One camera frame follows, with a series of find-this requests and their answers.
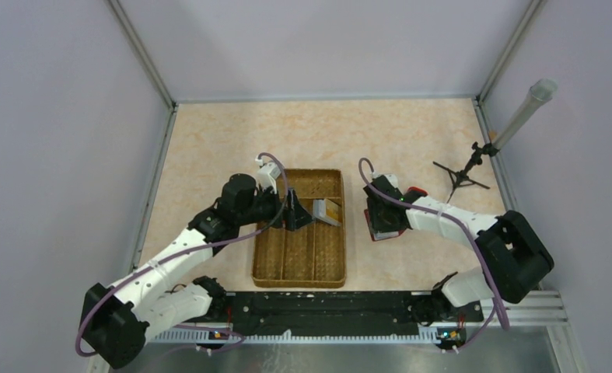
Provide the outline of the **red leather card holder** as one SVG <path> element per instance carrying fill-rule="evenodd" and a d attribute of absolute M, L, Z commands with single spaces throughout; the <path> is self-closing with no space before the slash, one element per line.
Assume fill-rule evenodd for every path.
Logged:
<path fill-rule="evenodd" d="M 393 239 L 393 238 L 399 237 L 404 234 L 404 230 L 394 231 L 394 232 L 378 232 L 372 227 L 368 210 L 364 210 L 364 215 L 365 215 L 365 219 L 367 222 L 370 238 L 373 242 Z"/>

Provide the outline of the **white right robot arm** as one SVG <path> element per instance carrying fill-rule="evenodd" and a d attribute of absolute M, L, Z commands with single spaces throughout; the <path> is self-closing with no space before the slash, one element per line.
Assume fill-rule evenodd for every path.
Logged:
<path fill-rule="evenodd" d="M 518 211 L 467 211 L 418 188 L 401 193 L 386 175 L 374 178 L 363 190 L 372 235 L 431 232 L 477 257 L 477 267 L 449 274 L 432 289 L 432 311 L 442 320 L 454 319 L 464 306 L 481 300 L 492 300 L 504 316 L 502 302 L 520 303 L 554 269 L 551 254 Z"/>

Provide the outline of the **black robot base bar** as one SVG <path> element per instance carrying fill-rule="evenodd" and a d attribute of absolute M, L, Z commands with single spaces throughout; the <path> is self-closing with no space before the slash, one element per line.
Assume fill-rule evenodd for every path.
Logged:
<path fill-rule="evenodd" d="M 244 336 L 415 336 L 436 323 L 483 322 L 481 303 L 460 308 L 417 291 L 238 291 L 187 324 Z"/>

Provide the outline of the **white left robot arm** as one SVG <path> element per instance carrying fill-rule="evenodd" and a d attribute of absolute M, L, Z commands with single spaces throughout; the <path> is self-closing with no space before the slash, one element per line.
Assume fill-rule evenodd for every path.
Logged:
<path fill-rule="evenodd" d="M 232 175 L 215 203 L 196 214 L 154 258 L 108 286 L 94 284 L 85 294 L 77 341 L 90 345 L 112 368 L 123 368 L 163 331 L 200 316 L 220 319 L 225 291 L 216 280 L 203 277 L 180 291 L 172 288 L 227 245 L 243 241 L 240 228 L 245 225 L 294 232 L 313 223 L 292 188 L 280 195 L 280 175 Z"/>

